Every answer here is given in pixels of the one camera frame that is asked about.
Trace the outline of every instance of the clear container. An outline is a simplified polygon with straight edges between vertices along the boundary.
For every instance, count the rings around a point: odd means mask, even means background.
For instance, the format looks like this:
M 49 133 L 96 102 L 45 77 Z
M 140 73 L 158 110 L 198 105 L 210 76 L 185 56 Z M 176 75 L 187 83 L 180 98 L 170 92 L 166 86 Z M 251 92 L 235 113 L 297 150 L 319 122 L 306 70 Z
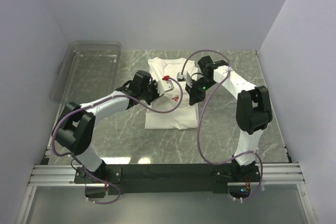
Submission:
M 86 103 L 111 93 L 120 60 L 116 41 L 74 41 L 64 56 L 50 99 Z

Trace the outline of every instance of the wall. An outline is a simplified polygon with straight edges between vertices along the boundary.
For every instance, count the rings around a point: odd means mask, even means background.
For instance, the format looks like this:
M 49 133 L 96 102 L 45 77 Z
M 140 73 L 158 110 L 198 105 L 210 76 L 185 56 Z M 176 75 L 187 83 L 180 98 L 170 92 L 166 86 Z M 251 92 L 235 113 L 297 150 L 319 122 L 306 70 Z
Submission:
M 0 223 L 14 223 L 57 106 L 49 101 L 66 40 L 44 0 L 0 0 Z
M 69 41 L 259 49 L 285 0 L 48 0 Z
M 336 0 L 286 0 L 260 63 L 320 223 L 335 222 Z

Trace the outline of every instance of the floor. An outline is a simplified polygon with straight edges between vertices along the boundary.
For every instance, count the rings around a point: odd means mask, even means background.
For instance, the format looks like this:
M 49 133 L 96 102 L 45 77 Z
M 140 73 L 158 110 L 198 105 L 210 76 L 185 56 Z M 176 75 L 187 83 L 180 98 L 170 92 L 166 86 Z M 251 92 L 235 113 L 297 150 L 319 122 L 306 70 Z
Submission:
M 133 78 L 138 70 L 148 70 L 148 59 L 186 58 L 193 51 L 133 50 L 123 51 L 118 66 L 114 88 Z M 232 68 L 243 78 L 257 86 L 265 85 L 255 51 L 221 51 L 232 62 Z M 221 57 L 213 53 L 213 60 Z M 78 103 L 97 99 L 111 92 L 111 71 L 115 60 L 100 54 L 81 55 L 75 65 L 66 98 Z M 224 88 L 219 89 L 209 103 L 201 129 L 202 149 L 212 161 L 223 161 L 235 152 L 239 127 L 235 120 L 236 100 Z M 197 145 L 196 129 L 145 130 L 145 108 L 135 106 L 102 120 L 94 129 L 92 147 L 107 163 L 202 163 Z M 288 162 L 286 149 L 275 115 L 261 136 L 259 155 L 266 163 Z M 52 156 L 49 164 L 69 164 L 70 158 Z

